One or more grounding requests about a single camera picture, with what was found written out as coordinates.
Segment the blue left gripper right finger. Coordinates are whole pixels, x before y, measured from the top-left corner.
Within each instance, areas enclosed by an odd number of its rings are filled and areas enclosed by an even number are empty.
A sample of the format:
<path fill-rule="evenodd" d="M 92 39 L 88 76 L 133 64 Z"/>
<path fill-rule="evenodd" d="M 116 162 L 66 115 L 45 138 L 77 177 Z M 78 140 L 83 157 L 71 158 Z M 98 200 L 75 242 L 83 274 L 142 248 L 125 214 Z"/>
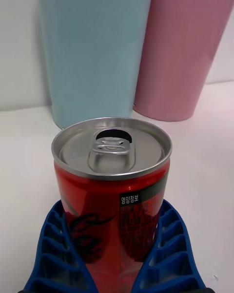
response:
<path fill-rule="evenodd" d="M 134 293 L 212 293 L 195 264 L 189 234 L 176 209 L 163 201 L 156 242 L 134 282 Z"/>

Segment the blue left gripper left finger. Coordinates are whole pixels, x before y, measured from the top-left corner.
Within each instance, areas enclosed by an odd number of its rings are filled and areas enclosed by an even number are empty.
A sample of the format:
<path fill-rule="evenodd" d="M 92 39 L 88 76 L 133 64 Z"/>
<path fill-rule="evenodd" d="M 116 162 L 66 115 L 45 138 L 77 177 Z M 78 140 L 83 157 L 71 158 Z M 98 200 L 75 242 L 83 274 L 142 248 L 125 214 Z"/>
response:
<path fill-rule="evenodd" d="M 22 293 L 96 293 L 98 290 L 76 252 L 61 201 L 46 216 L 39 235 L 35 263 Z"/>

